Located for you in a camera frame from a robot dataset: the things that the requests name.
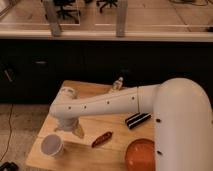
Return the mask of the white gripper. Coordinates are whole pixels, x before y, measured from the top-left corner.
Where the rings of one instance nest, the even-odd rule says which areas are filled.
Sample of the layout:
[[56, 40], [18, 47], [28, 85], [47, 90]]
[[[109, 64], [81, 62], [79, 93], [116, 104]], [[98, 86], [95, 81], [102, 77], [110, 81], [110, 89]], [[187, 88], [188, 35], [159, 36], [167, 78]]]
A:
[[59, 119], [56, 126], [56, 130], [72, 132], [78, 138], [80, 139], [84, 138], [84, 130], [82, 126], [79, 124], [79, 120], [77, 118]]

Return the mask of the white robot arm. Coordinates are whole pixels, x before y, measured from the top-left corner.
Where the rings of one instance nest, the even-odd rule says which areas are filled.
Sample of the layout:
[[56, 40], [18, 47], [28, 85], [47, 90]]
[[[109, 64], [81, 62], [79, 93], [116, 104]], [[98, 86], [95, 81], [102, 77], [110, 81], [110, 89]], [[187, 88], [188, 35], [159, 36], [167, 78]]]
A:
[[205, 90], [187, 78], [78, 98], [63, 87], [50, 114], [73, 131], [88, 115], [150, 113], [154, 116], [156, 171], [213, 171], [213, 109]]

